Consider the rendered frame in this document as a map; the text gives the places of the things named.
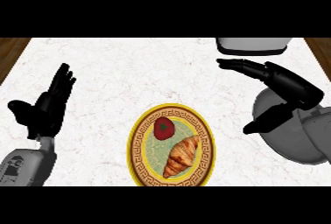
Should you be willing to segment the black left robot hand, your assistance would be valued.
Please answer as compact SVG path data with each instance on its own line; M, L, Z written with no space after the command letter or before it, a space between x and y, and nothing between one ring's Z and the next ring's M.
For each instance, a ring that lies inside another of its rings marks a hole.
M25 101L12 100L7 108L15 114L16 122L26 126L26 138L55 137L60 131L66 103L77 78L69 65L63 63L56 71L50 87L31 105Z

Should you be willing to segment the yellow rimmed patterned plate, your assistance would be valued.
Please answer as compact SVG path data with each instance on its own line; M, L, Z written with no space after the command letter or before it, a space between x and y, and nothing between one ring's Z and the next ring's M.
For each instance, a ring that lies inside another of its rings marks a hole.
M158 140L154 123L167 117L174 123L174 135ZM162 177L171 148L183 138L199 136L193 165L176 176ZM140 116L128 134L127 162L139 186L204 186L213 173L216 145L211 128L198 112L179 103L164 103Z

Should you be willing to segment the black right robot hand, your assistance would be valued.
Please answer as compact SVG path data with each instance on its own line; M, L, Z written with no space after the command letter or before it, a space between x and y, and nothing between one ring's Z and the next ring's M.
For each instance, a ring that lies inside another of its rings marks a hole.
M217 59L220 69L233 70L257 79L284 99L244 126L242 133L269 133L291 118L295 109L312 109L323 99L323 91L294 72L266 61L263 64L248 59Z

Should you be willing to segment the red tomato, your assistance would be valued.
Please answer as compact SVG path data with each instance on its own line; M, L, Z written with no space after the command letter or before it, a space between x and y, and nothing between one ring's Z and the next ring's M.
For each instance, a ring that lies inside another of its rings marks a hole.
M174 135L174 123L167 117L159 117L154 123L154 136L165 140Z

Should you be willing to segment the golden brown croissant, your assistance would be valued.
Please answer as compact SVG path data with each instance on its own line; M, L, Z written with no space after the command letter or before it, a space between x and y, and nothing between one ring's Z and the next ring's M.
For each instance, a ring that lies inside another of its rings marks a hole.
M177 142L170 150L162 177L167 179L176 176L193 165L195 151L198 148L199 136L189 136Z

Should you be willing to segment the grey pan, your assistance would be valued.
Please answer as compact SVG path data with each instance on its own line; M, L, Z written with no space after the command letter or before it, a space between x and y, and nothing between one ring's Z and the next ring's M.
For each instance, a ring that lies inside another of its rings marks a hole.
M220 53L236 56L279 55L287 49L291 38L217 38Z

